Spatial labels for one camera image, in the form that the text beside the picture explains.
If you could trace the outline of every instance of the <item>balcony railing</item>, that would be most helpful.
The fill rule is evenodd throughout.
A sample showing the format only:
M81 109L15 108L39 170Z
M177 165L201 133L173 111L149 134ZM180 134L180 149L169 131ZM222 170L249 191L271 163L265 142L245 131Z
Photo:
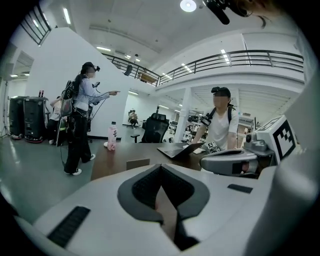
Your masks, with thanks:
M140 65L137 65L131 61L112 56L109 54L102 53L110 60L122 73L128 75L128 77L133 77L144 83L153 85L154 87L160 82L160 76L149 69L146 69Z
M303 73L302 56L274 50L238 50L192 61L162 75L158 86L202 71L234 66L267 66Z
M20 25L39 46L51 31L39 4L24 17Z

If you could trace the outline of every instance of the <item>brown desk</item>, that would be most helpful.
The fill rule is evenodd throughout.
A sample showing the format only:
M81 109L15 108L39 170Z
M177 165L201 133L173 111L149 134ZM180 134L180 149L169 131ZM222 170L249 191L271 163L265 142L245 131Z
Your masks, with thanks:
M116 144L115 151L109 151L101 143L92 169L91 180L126 171L127 161L150 159L150 164L175 164L200 171L200 159L205 153L185 155L178 159L170 159L157 148L184 146L187 143L125 143Z

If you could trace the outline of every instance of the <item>round ceiling light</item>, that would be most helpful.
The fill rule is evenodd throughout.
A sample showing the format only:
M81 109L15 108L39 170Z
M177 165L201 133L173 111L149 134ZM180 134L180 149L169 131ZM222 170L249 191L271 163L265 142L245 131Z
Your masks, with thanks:
M195 9L197 9L197 4L193 0L182 0L180 3L180 7L185 12L191 13Z

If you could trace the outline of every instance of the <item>chair headrest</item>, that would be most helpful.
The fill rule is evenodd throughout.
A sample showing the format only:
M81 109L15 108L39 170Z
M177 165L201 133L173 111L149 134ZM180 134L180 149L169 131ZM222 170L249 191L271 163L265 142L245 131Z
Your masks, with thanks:
M153 113L151 115L151 118L154 119L154 120L166 121L166 115L165 114Z

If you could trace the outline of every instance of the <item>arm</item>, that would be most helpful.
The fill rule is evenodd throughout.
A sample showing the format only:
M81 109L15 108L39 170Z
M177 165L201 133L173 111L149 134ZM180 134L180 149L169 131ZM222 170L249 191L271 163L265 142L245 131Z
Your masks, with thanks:
M227 137L227 149L233 150L237 144L237 131L239 124L239 116L236 111L231 112L231 121L229 124L229 132Z
M99 93L97 92L97 90L92 88L92 83L90 82L89 79L84 79L83 81L83 90L84 90L84 94L89 96L89 100L92 103L95 102L100 102L104 99L108 99L110 97L109 93Z
M201 126L196 131L196 135L194 136L192 144L197 143L201 139L201 137L204 135L206 131L206 128L207 127L204 124L201 124Z
M234 132L229 132L227 149L233 150L236 146L236 142L237 142L237 134L235 134Z
M51 101L51 102L50 102L50 106L53 108L53 107L54 107L54 105L55 105L58 101L60 101L60 100L61 100L61 97L59 97L59 98L57 98L57 99L55 99L55 100Z

